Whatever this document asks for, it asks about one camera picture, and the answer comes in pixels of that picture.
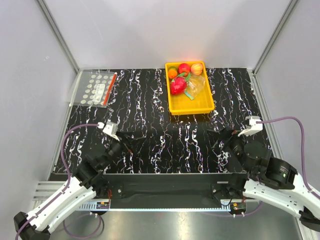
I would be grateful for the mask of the clear blue zip bag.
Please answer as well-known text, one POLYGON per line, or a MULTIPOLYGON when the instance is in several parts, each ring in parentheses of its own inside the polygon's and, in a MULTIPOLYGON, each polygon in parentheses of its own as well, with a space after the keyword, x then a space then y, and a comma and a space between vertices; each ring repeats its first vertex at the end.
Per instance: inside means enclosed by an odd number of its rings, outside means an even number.
POLYGON ((184 94, 191 100, 204 89, 206 79, 201 75, 191 75, 187 81, 187 87, 184 90, 184 94))

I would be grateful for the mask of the orange green mango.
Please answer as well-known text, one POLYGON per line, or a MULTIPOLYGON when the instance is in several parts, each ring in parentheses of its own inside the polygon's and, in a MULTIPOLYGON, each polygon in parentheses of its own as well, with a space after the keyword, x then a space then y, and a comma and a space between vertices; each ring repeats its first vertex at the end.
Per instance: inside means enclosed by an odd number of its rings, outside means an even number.
POLYGON ((167 70, 168 78, 170 80, 174 79, 178 75, 178 70, 175 66, 171 66, 167 70))

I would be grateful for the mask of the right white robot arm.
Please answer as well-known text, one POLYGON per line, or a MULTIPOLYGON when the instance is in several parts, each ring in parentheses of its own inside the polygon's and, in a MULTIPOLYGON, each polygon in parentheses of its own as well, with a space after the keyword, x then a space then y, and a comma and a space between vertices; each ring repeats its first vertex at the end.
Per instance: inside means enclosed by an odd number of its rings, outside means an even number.
POLYGON ((320 200, 292 165, 274 157, 262 143, 246 141, 240 130, 224 128, 207 134, 214 150, 230 151, 244 170, 232 173, 216 193, 224 199, 259 200, 291 214, 313 231, 320 230, 320 200))

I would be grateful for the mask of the peach fruit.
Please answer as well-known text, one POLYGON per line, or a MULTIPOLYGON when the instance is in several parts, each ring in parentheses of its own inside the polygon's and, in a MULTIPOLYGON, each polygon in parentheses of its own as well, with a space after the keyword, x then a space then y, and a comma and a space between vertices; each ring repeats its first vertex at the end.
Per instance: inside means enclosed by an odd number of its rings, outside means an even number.
POLYGON ((194 63, 191 68, 190 71, 192 74, 199 76, 202 72, 203 72, 203 65, 199 62, 194 63))

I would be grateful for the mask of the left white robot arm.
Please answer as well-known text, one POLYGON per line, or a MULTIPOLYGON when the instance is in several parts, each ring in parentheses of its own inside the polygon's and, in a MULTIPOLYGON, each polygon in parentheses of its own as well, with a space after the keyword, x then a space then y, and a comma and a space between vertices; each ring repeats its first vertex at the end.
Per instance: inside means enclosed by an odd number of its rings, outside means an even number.
POLYGON ((35 209, 14 216, 15 239, 48 240, 56 226, 82 204, 95 197, 110 196, 104 170, 120 155, 136 154, 144 141, 144 137, 117 132, 108 147, 93 147, 56 192, 35 209))

